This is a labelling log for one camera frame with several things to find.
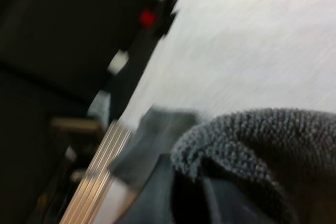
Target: gray cloth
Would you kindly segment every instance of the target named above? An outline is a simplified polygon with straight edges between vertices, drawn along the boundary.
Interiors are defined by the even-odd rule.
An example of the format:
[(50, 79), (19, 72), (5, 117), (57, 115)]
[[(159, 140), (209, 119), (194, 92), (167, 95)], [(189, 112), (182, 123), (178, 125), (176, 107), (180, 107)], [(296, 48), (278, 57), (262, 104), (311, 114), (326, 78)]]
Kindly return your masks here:
[(115, 224), (172, 223), (170, 204), (174, 177), (169, 154), (161, 155), (134, 203)]
[(264, 109), (193, 127), (171, 159), (191, 179), (211, 161), (277, 223), (308, 223), (316, 202), (336, 198), (336, 115)]
[(196, 115), (150, 108), (134, 140), (109, 165), (109, 171), (133, 189), (140, 189), (161, 154), (170, 153), (179, 137), (197, 122)]

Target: black object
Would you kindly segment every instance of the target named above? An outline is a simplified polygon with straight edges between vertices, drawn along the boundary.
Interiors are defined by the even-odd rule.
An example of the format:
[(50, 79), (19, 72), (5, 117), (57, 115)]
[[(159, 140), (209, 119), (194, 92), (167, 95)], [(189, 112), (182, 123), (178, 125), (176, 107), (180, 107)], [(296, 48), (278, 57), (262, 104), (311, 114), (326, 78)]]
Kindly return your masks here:
[(193, 113), (150, 108), (141, 119), (134, 140), (112, 161), (108, 169), (130, 187), (142, 188), (158, 157), (169, 153), (177, 139), (196, 122)]
[(169, 155), (161, 155), (144, 188), (116, 224), (171, 224), (175, 171)]

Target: white surface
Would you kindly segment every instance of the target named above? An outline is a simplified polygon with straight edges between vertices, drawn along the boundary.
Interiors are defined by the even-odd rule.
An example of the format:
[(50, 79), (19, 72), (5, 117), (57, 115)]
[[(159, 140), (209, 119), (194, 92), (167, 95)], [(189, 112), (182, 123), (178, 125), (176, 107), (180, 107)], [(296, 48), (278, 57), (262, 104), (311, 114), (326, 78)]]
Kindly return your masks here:
[(336, 112), (336, 0), (179, 0), (122, 122), (153, 104), (216, 116), (251, 108)]

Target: metal strip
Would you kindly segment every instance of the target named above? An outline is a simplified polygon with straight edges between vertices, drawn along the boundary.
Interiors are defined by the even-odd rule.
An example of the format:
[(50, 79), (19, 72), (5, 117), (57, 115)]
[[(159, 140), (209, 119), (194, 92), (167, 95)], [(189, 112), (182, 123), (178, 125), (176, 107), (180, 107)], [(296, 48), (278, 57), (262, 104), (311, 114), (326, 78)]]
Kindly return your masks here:
[(90, 224), (111, 185), (108, 164), (131, 139), (132, 131), (113, 121), (80, 182), (60, 224)]

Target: microfiber towel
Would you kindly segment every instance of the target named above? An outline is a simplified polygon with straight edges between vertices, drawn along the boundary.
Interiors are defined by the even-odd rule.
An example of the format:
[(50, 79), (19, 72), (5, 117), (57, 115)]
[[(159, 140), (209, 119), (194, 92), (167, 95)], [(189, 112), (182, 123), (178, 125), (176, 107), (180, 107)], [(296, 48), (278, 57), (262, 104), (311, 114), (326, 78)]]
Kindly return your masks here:
[(171, 160), (193, 180), (211, 161), (276, 223), (312, 223), (316, 204), (336, 198), (336, 115), (296, 109), (223, 115), (187, 131)]
[(151, 175), (161, 154), (197, 123), (194, 113), (150, 108), (140, 121), (134, 140), (109, 165), (113, 176), (139, 190)]

